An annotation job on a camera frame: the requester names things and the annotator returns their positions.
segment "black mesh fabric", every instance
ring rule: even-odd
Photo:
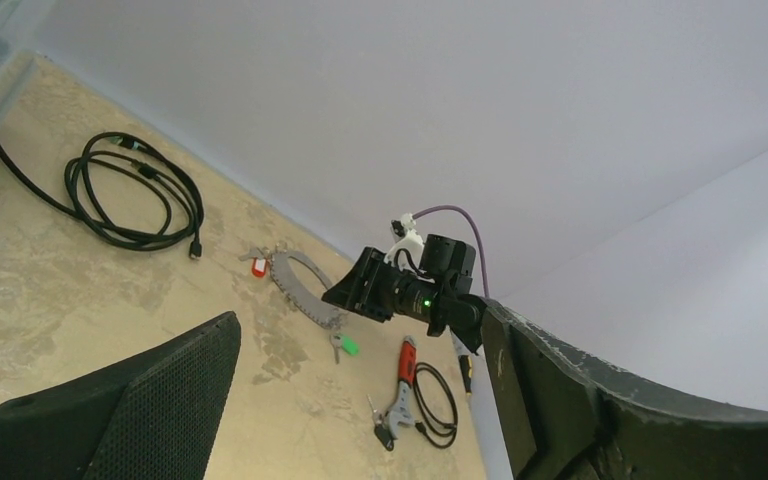
[[[0,480],[204,477],[237,356],[227,312],[151,350],[0,405]]]

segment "tabletop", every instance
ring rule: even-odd
[[[407,318],[379,324],[349,315],[342,331],[360,353],[335,364],[328,332],[239,257],[281,243],[307,254],[332,280],[351,261],[69,74],[38,63],[0,131],[19,167],[65,201],[63,168],[90,137],[112,130],[145,138],[198,184],[204,255],[190,259],[188,241],[155,253],[109,246],[34,197],[0,163],[0,403],[233,310],[242,348],[206,478],[484,478],[447,335],[428,338],[423,324]],[[97,196],[117,223],[160,225],[163,207],[144,187],[103,169],[93,175]],[[382,219],[382,228],[388,224]],[[312,290],[322,288],[303,271],[298,275]],[[460,425],[450,449],[435,449],[412,430],[387,452],[372,433],[367,395],[381,408],[393,401],[405,335],[417,340],[418,360],[436,366],[455,393]],[[423,386],[431,408],[449,415],[442,392],[431,381]]]

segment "stained surface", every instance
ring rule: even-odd
[[[339,366],[324,330],[291,309],[278,289],[238,257],[253,246],[305,252],[337,279],[350,267],[326,245],[188,156],[71,77],[41,63],[0,131],[4,147],[43,189],[65,199],[62,168],[103,130],[133,132],[187,170],[206,205],[204,256],[187,242],[152,254],[101,243],[24,189],[0,163],[0,403],[128,357],[234,310],[243,345],[208,466],[208,479],[483,478],[469,410],[448,338],[422,325],[349,316],[343,332],[361,348]],[[126,226],[151,228],[162,207],[137,185],[99,170],[97,195]],[[387,222],[382,221],[382,230]],[[438,451],[416,432],[386,452],[372,433],[366,395],[395,395],[402,338],[452,385],[461,412],[455,446]],[[432,408],[447,408],[427,387]]]

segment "adjustable wrench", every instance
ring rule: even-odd
[[[399,355],[399,384],[396,391],[396,401],[387,409],[384,424],[390,430],[393,438],[398,438],[399,425],[414,426],[416,421],[410,413],[408,405],[413,380],[416,375],[416,342],[408,335],[402,342],[402,352]]]

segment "wrench head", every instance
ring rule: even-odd
[[[416,421],[407,408],[398,406],[387,411],[385,423],[387,424],[387,428],[390,430],[390,435],[392,435],[393,438],[398,439],[399,425],[412,427]]]

